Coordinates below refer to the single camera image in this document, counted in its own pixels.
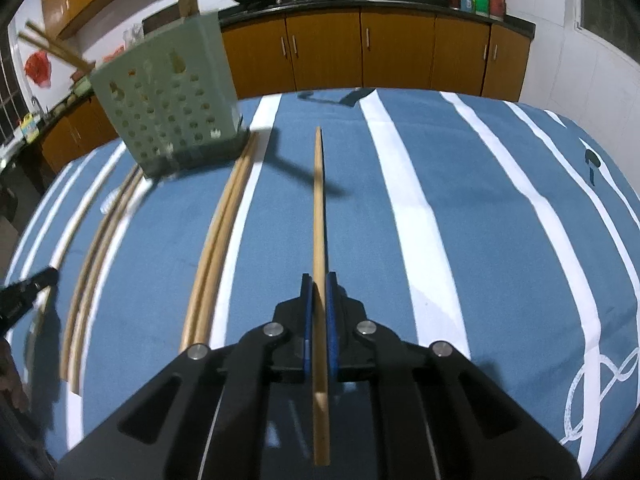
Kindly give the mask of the person's left hand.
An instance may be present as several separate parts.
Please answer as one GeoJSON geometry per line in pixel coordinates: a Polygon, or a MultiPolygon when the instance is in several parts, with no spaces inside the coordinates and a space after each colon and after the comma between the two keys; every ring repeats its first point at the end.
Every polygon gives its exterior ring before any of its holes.
{"type": "Polygon", "coordinates": [[[25,413],[28,409],[28,397],[23,388],[20,374],[14,363],[10,344],[4,339],[0,339],[0,390],[9,396],[13,407],[25,413]]]}

